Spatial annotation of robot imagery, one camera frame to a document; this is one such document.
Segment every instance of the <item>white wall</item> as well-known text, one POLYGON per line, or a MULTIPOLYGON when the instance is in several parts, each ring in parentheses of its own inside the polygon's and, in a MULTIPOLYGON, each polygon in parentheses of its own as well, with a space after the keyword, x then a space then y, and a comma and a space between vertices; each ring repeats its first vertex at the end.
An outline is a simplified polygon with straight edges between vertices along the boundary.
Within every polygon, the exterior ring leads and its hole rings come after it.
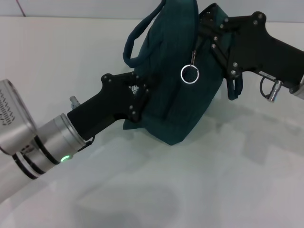
MULTIPOLYGON (((16 0, 1 0, 0 15, 21 16, 16 0)), ((142 19, 160 0, 19 0, 27 16, 142 19)), ((198 0, 200 10, 214 0, 198 0)), ((268 21, 304 22, 303 0, 218 0, 229 16, 259 10, 268 21)))

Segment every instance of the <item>white surface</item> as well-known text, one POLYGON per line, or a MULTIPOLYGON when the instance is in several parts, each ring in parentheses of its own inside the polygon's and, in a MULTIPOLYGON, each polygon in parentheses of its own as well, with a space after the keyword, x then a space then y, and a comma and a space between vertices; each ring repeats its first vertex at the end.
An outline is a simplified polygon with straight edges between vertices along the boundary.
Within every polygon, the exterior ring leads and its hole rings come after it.
POLYGON ((22 16, 15 0, 0 0, 1 16, 22 16))
MULTIPOLYGON (((19 0, 27 16, 142 19, 160 0, 19 0)), ((198 0, 200 11, 214 0, 198 0)), ((304 22, 302 0, 218 0, 231 17, 259 10, 268 21, 304 22)))
POLYGON ((24 175, 14 159, 0 152, 0 203, 32 181, 24 175))
MULTIPOLYGON (((122 51, 137 23, 0 18, 0 79, 14 83, 42 125, 70 110, 71 95, 95 95, 103 74, 130 70, 122 51)), ((304 49, 304 24, 267 27, 304 49)), ((113 124, 1 204, 0 228, 302 228, 304 101, 282 89, 270 104, 260 79, 245 74, 234 102, 223 85, 176 146, 113 124)))

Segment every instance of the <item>black band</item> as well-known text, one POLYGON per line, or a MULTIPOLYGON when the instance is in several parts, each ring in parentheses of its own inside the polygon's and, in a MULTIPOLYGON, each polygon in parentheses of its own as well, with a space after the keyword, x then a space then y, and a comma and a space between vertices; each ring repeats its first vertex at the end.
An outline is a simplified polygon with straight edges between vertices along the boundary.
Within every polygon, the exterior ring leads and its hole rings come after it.
POLYGON ((38 173, 40 175, 46 173, 43 170, 41 170, 35 163, 33 163, 25 154, 23 154, 22 156, 36 173, 38 173))
POLYGON ((43 154, 46 156, 46 158, 49 159, 50 162, 52 162, 54 165, 60 164, 60 162, 58 162, 44 147, 42 141, 39 139, 38 136, 35 136, 34 140, 35 140, 37 146, 40 148, 40 150, 43 152, 43 154))
POLYGON ((33 174, 31 174, 22 164, 22 162, 19 160, 18 156, 16 154, 14 154, 13 159, 15 160, 15 163, 19 166, 19 168, 24 172, 25 175, 27 175, 29 178, 31 178, 32 180, 37 179, 38 177, 34 176, 33 174))

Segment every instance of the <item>white table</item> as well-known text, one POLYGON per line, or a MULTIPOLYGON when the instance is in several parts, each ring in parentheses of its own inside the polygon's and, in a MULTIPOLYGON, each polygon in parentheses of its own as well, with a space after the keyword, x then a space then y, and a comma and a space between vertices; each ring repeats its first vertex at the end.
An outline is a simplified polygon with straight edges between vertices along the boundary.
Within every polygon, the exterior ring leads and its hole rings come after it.
MULTIPOLYGON (((14 83, 42 125, 70 111, 71 95, 95 95, 103 74, 131 71, 122 52, 138 22, 0 18, 0 79, 14 83)), ((304 24, 267 28, 304 50, 304 24)), ((1 204, 0 227, 302 228, 304 101, 282 89, 270 104, 260 79, 245 74, 234 102, 224 84, 179 145, 116 122, 1 204)))

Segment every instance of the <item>green led light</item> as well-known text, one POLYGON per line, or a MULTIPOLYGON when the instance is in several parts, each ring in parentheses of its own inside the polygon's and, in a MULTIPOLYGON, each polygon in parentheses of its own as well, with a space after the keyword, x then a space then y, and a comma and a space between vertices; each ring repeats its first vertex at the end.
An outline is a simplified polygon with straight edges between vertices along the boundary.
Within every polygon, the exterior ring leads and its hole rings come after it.
POLYGON ((60 161, 63 162, 64 160, 69 159, 69 158, 70 158, 70 155, 67 155, 67 156, 64 156, 60 161))

